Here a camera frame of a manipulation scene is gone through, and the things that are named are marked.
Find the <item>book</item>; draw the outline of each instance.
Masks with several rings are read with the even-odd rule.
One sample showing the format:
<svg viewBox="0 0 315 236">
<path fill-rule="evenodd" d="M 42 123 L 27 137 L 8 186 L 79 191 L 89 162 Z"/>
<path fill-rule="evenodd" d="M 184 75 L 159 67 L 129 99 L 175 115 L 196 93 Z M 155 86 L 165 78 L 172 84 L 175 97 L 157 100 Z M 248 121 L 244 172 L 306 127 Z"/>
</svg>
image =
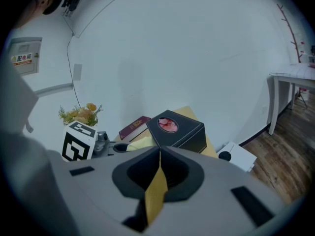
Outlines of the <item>book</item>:
<svg viewBox="0 0 315 236">
<path fill-rule="evenodd" d="M 122 141 L 131 142 L 136 136 L 140 135 L 148 127 L 146 122 L 151 120 L 151 118 L 142 116 L 135 120 L 133 123 L 129 124 L 127 127 L 119 131 L 119 136 Z"/>
</svg>

